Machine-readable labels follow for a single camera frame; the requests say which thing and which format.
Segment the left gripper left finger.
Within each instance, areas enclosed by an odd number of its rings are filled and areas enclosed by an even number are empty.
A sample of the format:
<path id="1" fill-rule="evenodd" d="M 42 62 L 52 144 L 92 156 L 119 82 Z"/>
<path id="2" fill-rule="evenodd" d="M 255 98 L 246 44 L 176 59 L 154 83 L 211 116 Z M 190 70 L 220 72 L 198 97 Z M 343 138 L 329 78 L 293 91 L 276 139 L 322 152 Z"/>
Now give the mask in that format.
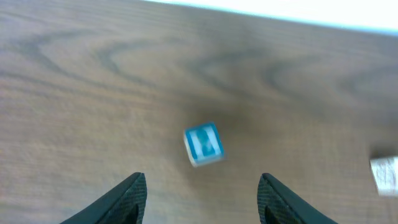
<path id="1" fill-rule="evenodd" d="M 145 175 L 135 172 L 62 224 L 141 224 L 146 199 Z"/>

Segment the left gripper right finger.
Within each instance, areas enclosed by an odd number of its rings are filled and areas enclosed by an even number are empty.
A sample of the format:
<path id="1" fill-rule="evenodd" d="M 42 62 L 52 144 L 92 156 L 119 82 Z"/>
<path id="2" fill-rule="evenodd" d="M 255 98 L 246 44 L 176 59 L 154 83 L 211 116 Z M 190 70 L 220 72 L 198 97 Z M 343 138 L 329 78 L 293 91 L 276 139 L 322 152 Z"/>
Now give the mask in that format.
<path id="1" fill-rule="evenodd" d="M 261 224 L 336 224 L 269 173 L 259 180 L 257 207 Z"/>

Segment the blue number 2 block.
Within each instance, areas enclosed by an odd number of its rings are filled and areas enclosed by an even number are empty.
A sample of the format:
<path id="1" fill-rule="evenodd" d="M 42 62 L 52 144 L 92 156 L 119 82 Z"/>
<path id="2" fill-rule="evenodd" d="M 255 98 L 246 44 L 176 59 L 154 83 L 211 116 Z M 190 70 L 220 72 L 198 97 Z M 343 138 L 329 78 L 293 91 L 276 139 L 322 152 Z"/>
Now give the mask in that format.
<path id="1" fill-rule="evenodd" d="M 193 167 L 199 167 L 224 159 L 224 149 L 214 122 L 186 129 L 183 140 Z"/>

